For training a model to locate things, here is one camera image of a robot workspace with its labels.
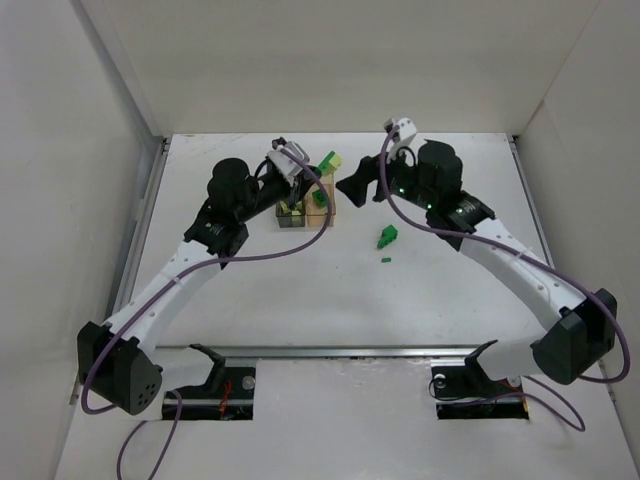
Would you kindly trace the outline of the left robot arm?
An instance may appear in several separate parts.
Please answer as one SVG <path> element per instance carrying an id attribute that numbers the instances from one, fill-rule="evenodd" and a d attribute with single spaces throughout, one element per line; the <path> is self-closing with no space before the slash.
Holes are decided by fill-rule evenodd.
<path id="1" fill-rule="evenodd" d="M 295 203 L 319 171 L 291 146 L 274 148 L 268 169 L 253 175 L 240 158 L 218 162 L 207 197 L 177 250 L 151 282 L 100 324 L 88 322 L 77 336 L 80 405 L 88 415 L 118 408 L 135 416 L 164 393 L 179 397 L 193 387 L 216 392 L 225 359 L 192 344 L 169 361 L 154 358 L 165 331 L 192 297 L 230 263 L 247 262 L 239 251 L 249 237 L 247 223 L 281 201 Z"/>

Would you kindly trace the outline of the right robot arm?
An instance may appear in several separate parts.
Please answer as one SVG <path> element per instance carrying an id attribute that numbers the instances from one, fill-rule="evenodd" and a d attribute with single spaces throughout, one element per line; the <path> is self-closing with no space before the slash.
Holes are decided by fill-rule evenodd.
<path id="1" fill-rule="evenodd" d="M 463 190 L 462 171 L 452 146 L 429 140 L 412 163 L 403 154 L 385 165 L 377 157 L 362 158 L 355 173 L 336 187 L 356 207 L 366 203 L 368 186 L 375 182 L 375 201 L 395 195 L 424 209 L 427 227 L 490 272 L 543 328 L 537 339 L 484 343 L 466 358 L 468 369 L 492 381 L 534 374 L 572 383 L 613 349 L 616 299 L 604 289 L 584 293 L 527 255 L 495 213 Z"/>

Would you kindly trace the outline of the green 2x4 lego brick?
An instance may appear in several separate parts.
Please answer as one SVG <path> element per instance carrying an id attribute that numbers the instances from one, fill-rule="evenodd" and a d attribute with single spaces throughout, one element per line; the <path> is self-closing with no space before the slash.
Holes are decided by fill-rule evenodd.
<path id="1" fill-rule="evenodd" d="M 312 199 L 314 204 L 318 207 L 318 208 L 325 208 L 328 205 L 328 196 L 325 195 L 321 190 L 316 190 L 314 191 L 312 194 Z"/>

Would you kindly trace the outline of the green and lime lego cluster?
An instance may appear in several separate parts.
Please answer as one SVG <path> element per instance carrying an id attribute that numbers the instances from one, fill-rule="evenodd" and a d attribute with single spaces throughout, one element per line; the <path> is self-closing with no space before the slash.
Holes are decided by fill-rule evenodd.
<path id="1" fill-rule="evenodd" d="M 335 151 L 330 151 L 318 164 L 317 168 L 322 177 L 332 176 L 341 166 L 343 159 Z"/>

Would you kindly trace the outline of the green lego brick stack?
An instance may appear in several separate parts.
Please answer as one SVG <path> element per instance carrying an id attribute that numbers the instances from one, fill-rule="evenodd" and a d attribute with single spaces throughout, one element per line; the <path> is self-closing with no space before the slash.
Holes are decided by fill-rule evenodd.
<path id="1" fill-rule="evenodd" d="M 398 237 L 398 230 L 394 225 L 386 226 L 380 234 L 380 237 L 377 241 L 376 248 L 383 249 L 392 242 L 394 242 Z"/>

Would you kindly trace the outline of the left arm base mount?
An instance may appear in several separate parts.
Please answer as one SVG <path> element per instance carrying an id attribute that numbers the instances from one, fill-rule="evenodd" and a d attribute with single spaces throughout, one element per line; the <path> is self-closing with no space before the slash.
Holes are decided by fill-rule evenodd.
<path id="1" fill-rule="evenodd" d="M 208 346 L 160 358 L 164 420 L 247 421 L 253 418 L 256 363 L 229 359 Z"/>

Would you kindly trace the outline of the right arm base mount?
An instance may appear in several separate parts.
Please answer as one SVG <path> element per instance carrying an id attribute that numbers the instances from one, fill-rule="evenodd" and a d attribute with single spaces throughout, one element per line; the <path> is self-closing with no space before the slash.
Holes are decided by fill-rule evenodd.
<path id="1" fill-rule="evenodd" d="M 528 420 L 529 412 L 519 379 L 491 380 L 478 357 L 496 340 L 487 342 L 460 358 L 432 360 L 430 396 L 439 420 Z"/>

